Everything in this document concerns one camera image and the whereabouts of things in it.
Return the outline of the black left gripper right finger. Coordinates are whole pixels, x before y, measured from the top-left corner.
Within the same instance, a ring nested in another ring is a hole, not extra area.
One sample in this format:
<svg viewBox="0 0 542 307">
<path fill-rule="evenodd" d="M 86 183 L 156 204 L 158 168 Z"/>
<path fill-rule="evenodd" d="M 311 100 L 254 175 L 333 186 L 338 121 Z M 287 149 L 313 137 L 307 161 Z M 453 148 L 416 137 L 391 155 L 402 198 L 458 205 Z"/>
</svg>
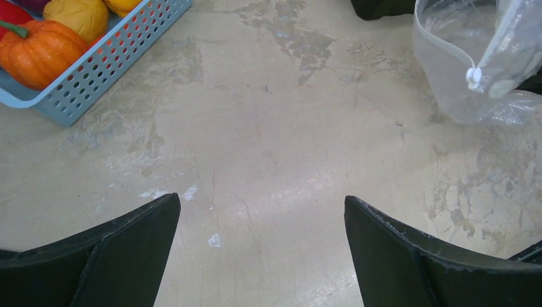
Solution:
<svg viewBox="0 0 542 307">
<path fill-rule="evenodd" d="M 395 220 L 355 196 L 345 228 L 365 306 L 540 306 L 541 244 L 503 259 Z"/>
</svg>

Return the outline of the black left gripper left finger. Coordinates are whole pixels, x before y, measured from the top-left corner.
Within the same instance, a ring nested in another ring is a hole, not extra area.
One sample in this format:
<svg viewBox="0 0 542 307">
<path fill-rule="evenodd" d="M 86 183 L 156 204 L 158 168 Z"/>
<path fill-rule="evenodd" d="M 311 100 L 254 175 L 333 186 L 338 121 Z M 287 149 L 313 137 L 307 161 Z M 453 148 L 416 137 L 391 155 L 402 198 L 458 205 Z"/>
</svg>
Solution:
<svg viewBox="0 0 542 307">
<path fill-rule="evenodd" d="M 181 212 L 165 194 L 27 251 L 1 252 L 2 306 L 153 306 Z"/>
</svg>

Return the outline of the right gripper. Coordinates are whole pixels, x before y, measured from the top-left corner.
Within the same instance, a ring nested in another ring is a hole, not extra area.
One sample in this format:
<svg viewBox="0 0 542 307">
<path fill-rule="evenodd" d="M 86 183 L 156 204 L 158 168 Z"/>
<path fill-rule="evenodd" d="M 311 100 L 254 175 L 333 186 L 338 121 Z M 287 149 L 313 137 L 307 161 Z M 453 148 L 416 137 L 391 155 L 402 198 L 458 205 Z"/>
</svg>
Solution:
<svg viewBox="0 0 542 307">
<path fill-rule="evenodd" d="M 541 67 L 533 68 L 529 72 L 529 78 L 519 84 L 515 90 L 527 91 L 541 95 Z"/>
</svg>

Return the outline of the polka dot zip top bag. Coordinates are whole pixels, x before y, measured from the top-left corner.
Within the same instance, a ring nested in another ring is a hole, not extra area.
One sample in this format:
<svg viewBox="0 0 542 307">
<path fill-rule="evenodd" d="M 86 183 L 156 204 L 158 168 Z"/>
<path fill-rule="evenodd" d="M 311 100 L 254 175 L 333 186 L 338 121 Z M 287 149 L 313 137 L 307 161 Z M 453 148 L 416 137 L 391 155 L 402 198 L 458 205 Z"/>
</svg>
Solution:
<svg viewBox="0 0 542 307">
<path fill-rule="evenodd" d="M 541 95 L 540 1 L 417 1 L 412 45 L 440 110 L 460 124 L 521 124 Z"/>
</svg>

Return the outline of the orange yellow fake mango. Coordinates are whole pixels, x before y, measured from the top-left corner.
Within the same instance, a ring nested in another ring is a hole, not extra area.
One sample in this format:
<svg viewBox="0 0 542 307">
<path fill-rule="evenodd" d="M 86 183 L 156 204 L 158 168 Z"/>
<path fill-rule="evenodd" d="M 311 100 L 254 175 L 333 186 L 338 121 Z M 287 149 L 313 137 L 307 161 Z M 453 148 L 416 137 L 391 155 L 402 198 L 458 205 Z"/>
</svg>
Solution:
<svg viewBox="0 0 542 307">
<path fill-rule="evenodd" d="M 86 43 L 105 35 L 109 22 L 109 10 L 101 0 L 52 0 L 42 15 L 74 30 Z"/>
</svg>

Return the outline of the orange fake fruit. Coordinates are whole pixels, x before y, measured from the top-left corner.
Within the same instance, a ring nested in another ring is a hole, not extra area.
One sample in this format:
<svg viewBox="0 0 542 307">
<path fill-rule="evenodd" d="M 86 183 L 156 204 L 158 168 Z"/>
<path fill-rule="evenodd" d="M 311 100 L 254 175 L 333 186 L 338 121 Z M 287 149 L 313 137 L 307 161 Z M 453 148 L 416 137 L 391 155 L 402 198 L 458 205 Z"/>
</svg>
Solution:
<svg viewBox="0 0 542 307">
<path fill-rule="evenodd" d="M 126 17 L 141 0 L 104 0 L 105 5 L 119 17 Z"/>
</svg>

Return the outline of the purple fake cabbage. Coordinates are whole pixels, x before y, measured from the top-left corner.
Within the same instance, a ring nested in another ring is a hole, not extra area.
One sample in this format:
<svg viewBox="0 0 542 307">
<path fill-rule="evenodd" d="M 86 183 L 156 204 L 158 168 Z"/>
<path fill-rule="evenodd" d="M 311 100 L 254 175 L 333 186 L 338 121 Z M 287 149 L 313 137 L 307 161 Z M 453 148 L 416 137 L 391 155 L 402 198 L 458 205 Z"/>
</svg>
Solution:
<svg viewBox="0 0 542 307">
<path fill-rule="evenodd" d="M 41 15 L 50 0 L 12 0 L 12 2 L 31 13 Z"/>
</svg>

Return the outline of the red fake apple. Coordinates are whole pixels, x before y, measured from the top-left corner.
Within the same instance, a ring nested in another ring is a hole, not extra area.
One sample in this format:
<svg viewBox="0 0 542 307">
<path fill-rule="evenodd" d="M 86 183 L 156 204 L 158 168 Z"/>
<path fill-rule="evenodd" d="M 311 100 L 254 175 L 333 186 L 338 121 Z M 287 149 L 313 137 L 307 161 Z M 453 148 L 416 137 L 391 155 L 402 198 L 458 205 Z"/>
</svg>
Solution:
<svg viewBox="0 0 542 307">
<path fill-rule="evenodd" d="M 34 19 L 21 7 L 5 0 L 1 0 L 0 14 L 1 22 L 14 25 L 21 25 Z"/>
</svg>

